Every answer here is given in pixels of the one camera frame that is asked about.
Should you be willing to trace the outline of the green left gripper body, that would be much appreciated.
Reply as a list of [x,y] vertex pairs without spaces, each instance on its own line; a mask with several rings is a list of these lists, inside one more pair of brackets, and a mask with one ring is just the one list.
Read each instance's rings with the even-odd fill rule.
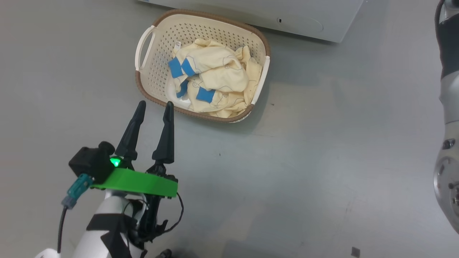
[[92,188],[122,192],[156,195],[175,198],[178,181],[165,175],[142,173],[126,168],[114,168],[103,183],[94,183]]

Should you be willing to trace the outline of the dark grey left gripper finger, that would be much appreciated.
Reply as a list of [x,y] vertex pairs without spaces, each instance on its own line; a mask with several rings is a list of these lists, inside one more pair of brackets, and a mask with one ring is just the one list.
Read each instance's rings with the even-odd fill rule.
[[174,163],[174,105],[167,102],[163,115],[164,127],[152,159],[156,165]]
[[144,121],[145,111],[146,102],[140,101],[115,150],[115,157],[119,159],[118,165],[116,165],[118,168],[133,169],[132,162],[138,157],[136,147],[140,126]]

